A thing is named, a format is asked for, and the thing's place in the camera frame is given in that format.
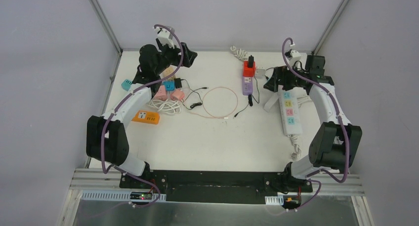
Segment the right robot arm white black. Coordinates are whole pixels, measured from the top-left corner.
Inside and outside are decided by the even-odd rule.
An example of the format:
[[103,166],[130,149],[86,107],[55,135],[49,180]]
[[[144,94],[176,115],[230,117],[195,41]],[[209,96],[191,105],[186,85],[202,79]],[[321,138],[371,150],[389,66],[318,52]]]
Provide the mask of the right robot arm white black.
[[274,92],[303,88],[313,101],[320,127],[309,146],[308,155],[287,164],[281,176],[281,187],[293,191],[300,180],[308,180],[320,172],[328,174],[338,183],[348,177],[361,137],[360,126],[353,125],[343,113],[335,94],[332,77],[325,75],[323,56],[308,55],[305,69],[293,68],[299,58],[283,56],[284,65],[274,67],[264,87]]

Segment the pink cube socket adapter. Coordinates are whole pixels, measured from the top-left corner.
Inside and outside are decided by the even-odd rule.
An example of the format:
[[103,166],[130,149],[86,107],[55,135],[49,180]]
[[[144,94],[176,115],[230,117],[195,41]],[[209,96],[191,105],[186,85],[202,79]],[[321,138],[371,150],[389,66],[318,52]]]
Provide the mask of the pink cube socket adapter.
[[185,97],[185,93],[180,89],[175,89],[170,94],[170,99],[173,101],[181,101]]

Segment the light pink cube adapter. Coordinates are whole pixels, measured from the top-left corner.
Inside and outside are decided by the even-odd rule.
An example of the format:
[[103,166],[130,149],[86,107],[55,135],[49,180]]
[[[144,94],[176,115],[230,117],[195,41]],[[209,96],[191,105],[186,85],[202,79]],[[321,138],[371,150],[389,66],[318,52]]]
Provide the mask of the light pink cube adapter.
[[166,90],[166,86],[165,85],[161,85],[158,89],[158,91],[156,92],[156,94],[154,95],[153,99],[154,100],[160,100],[160,101],[166,101],[168,98],[168,93]]

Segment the long white power strip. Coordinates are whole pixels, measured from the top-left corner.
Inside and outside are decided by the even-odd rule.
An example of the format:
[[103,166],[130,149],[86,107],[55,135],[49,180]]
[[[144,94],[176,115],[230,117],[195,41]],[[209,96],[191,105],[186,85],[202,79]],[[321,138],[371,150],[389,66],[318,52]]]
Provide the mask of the long white power strip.
[[289,137],[294,148],[291,159],[297,161],[301,156],[300,140],[302,126],[299,115],[297,97],[293,90],[278,90],[280,111],[282,115],[283,133]]

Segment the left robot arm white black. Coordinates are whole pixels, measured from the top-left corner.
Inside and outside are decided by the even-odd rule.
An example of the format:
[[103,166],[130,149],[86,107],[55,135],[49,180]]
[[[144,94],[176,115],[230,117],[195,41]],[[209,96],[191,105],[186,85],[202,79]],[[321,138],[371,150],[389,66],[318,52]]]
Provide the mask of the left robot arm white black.
[[147,44],[139,50],[137,72],[123,99],[101,116],[93,115],[87,121],[87,156],[132,174],[131,181],[141,189],[150,184],[151,176],[145,172],[147,163],[130,153],[126,127],[157,93],[163,71],[170,66],[191,67],[198,56],[184,42],[180,47],[160,41],[157,44]]

